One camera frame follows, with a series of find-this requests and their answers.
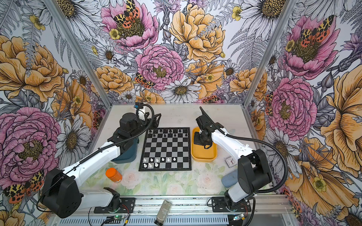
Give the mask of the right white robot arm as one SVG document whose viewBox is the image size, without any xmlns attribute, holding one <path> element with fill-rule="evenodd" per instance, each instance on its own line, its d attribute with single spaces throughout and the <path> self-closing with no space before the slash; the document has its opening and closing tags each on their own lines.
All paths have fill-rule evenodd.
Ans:
<svg viewBox="0 0 362 226">
<path fill-rule="evenodd" d="M 202 115 L 196 119 L 199 132 L 194 133 L 193 143 L 211 148 L 214 144 L 227 151 L 237 162 L 237 182 L 224 195 L 225 205 L 234 209 L 243 201 L 262 192 L 262 188 L 272 182 L 272 174 L 265 153 L 253 150 L 241 143 L 247 137 L 232 136 L 220 123 L 215 123 L 200 107 Z"/>
</svg>

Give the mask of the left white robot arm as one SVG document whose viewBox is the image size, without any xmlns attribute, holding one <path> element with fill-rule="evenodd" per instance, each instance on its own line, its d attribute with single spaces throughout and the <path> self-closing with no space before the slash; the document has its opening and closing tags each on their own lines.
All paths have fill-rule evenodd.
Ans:
<svg viewBox="0 0 362 226">
<path fill-rule="evenodd" d="M 124 114 L 113 135 L 96 151 L 64 169 L 51 170 L 45 177 L 38 203 L 60 218 L 87 208 L 118 211 L 120 194 L 114 189 L 80 190 L 80 187 L 93 173 L 125 154 L 140 135 L 159 126 L 161 114 L 156 114 L 152 106 L 137 102 L 134 108 L 136 112 Z"/>
</svg>

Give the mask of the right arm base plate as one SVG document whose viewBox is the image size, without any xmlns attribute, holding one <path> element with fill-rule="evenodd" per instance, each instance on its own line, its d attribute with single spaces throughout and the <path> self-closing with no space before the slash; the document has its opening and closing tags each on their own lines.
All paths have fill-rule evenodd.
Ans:
<svg viewBox="0 0 362 226">
<path fill-rule="evenodd" d="M 252 210 L 250 202 L 246 200 L 241 200 L 239 202 L 234 202 L 227 197 L 214 196 L 211 197 L 211 202 L 209 203 L 213 212 L 250 212 Z"/>
</svg>

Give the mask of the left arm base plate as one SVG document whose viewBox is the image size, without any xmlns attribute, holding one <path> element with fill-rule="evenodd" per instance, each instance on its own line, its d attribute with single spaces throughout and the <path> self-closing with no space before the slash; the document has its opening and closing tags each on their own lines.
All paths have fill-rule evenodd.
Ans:
<svg viewBox="0 0 362 226">
<path fill-rule="evenodd" d="M 106 213 L 133 213 L 135 207 L 135 198 L 119 198 L 117 201 L 112 202 L 107 207 L 95 207 L 94 213 L 106 214 Z"/>
</svg>

